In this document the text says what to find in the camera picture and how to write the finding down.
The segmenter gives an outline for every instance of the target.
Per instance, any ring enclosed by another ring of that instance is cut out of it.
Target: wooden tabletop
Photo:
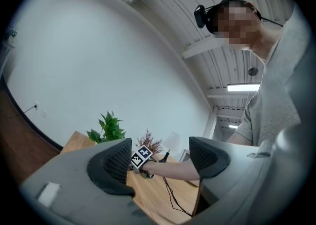
[[[94,144],[87,136],[76,131],[61,153],[93,146]],[[162,156],[156,155],[155,158],[161,159]],[[167,162],[178,163],[171,156],[168,157]],[[182,180],[167,179],[167,182],[178,203],[191,214],[197,199],[198,187]],[[153,179],[145,179],[140,174],[128,171],[127,185],[135,190],[136,195],[133,201],[156,223],[163,225],[181,224],[191,218],[183,212],[172,209],[170,197],[162,177],[156,175]],[[172,198],[171,200],[174,208],[179,209]]]

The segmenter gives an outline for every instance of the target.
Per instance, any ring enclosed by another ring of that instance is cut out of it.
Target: person
[[[260,146],[274,139],[284,128],[300,123],[300,118],[283,84],[304,55],[312,39],[311,29],[298,5],[280,30],[260,21],[249,2],[229,1],[212,15],[212,30],[229,40],[234,49],[249,50],[264,64],[259,90],[247,104],[238,129],[227,140],[240,145]],[[191,160],[182,163],[147,162],[143,170],[152,175],[178,180],[198,180]]]

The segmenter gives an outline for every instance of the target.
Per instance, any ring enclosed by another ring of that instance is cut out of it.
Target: lamp stand
[[[170,150],[168,150],[168,152],[165,154],[164,158],[160,159],[158,162],[160,162],[160,163],[167,162],[167,158],[168,158],[169,152],[170,152]]]

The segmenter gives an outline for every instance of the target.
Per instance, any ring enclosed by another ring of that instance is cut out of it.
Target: neck
[[[281,37],[283,30],[271,30],[264,24],[261,24],[258,36],[250,45],[249,50],[252,51],[264,64],[267,61],[269,52],[273,45]]]

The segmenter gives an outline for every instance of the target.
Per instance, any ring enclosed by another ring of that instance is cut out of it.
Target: gray t-shirt
[[[264,140],[275,138],[282,129],[300,123],[283,85],[311,39],[310,26],[295,5],[291,18],[283,27],[283,35],[268,55],[260,88],[247,104],[242,123],[236,130],[252,145],[260,146]]]

